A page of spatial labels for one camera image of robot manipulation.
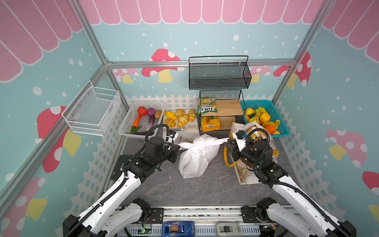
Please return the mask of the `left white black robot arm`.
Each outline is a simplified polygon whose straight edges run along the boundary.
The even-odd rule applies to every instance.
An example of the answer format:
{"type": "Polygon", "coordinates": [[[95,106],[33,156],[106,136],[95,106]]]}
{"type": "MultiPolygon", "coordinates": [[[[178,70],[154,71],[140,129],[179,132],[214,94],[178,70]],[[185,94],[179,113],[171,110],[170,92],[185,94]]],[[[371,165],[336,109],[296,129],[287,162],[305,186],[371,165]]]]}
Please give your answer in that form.
{"type": "Polygon", "coordinates": [[[145,222],[150,217],[150,205],[141,198],[116,212],[121,203],[136,190],[165,161],[175,163],[180,146],[175,145],[177,133],[168,125],[153,126],[146,134],[143,147],[126,163],[116,182],[88,209],[78,216],[70,215],[63,222],[65,237],[113,237],[134,222],[145,222]],[[149,136],[164,127],[165,138],[149,136]]]}

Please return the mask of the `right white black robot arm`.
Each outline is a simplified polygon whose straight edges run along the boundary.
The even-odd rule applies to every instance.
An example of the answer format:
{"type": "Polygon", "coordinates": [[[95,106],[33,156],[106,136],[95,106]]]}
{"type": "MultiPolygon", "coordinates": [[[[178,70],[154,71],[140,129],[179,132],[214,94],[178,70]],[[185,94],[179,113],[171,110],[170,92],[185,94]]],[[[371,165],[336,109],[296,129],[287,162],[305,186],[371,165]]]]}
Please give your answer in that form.
{"type": "Polygon", "coordinates": [[[284,209],[271,197],[262,199],[254,210],[245,206],[242,214],[264,223],[273,221],[298,237],[355,237],[356,228],[349,221],[340,221],[318,205],[272,160],[269,133],[255,128],[249,133],[243,130],[232,133],[225,143],[234,161],[242,161],[258,182],[269,186],[285,198],[298,211],[299,216],[284,209]]]}

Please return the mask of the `cream canvas tote bag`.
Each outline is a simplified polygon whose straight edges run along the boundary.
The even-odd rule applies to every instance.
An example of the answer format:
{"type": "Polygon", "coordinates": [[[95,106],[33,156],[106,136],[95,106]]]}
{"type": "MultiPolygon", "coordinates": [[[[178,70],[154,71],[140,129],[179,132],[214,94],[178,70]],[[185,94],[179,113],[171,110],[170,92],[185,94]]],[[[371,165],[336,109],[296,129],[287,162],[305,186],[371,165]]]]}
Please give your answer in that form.
{"type": "Polygon", "coordinates": [[[253,164],[264,152],[262,158],[265,165],[277,163],[279,151],[273,137],[267,131],[255,129],[263,127],[256,122],[242,124],[232,123],[229,141],[225,145],[224,159],[228,167],[235,169],[240,185],[258,184],[259,180],[253,172],[253,164]]]}

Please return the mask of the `white plastic grocery bag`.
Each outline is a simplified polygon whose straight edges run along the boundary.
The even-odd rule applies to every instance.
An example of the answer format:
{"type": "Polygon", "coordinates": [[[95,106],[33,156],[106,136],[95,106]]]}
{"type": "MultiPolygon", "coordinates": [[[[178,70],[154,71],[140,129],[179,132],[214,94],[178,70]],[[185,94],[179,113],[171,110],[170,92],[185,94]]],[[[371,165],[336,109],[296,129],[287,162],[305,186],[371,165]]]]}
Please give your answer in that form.
{"type": "Polygon", "coordinates": [[[198,178],[204,174],[209,163],[217,156],[220,146],[228,138],[218,139],[207,134],[196,137],[192,143],[181,142],[183,152],[179,159],[179,172],[184,179],[198,178]]]}

